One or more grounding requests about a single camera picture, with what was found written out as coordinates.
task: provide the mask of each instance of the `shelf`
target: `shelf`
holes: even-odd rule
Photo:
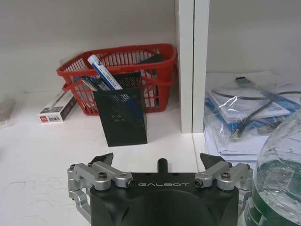
[[[113,167],[156,172],[166,158],[171,172],[196,172],[191,134],[181,134],[178,102],[147,114],[146,145],[108,147],[98,116],[75,106],[64,122],[42,124],[37,113],[55,95],[27,94],[14,124],[0,128],[0,221],[3,225],[87,225],[68,198],[67,168],[113,152]]]

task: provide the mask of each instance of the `plastic basket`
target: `plastic basket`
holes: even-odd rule
[[[92,91],[82,83],[80,77],[96,77],[98,74],[87,59],[95,54],[112,74],[140,72],[143,83],[146,112],[166,109],[169,88],[177,79],[176,50],[170,44],[124,46],[84,52],[57,69],[66,83],[63,90],[71,90],[83,112],[98,115]],[[160,54],[162,62],[148,62],[150,57]]]

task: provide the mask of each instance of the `black pen holder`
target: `black pen holder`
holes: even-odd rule
[[[146,144],[141,74],[116,74],[113,77],[123,89],[93,92],[108,146]]]

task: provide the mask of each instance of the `small box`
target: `small box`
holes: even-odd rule
[[[39,120],[43,123],[64,121],[75,104],[76,99],[71,91],[61,91],[38,114]]]

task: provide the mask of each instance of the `bolt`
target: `bolt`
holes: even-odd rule
[[[221,177],[222,177],[222,179],[230,179],[230,177],[231,177],[231,174],[230,173],[222,173],[221,174]]]
[[[107,178],[107,173],[106,172],[100,172],[100,173],[98,173],[98,178],[99,179],[106,179]]]
[[[203,186],[203,181],[200,180],[200,179],[196,179],[194,181],[194,185],[197,187],[197,188],[200,188],[201,186]]]
[[[135,181],[134,180],[130,180],[127,183],[127,187],[134,187],[134,185],[135,185]]]

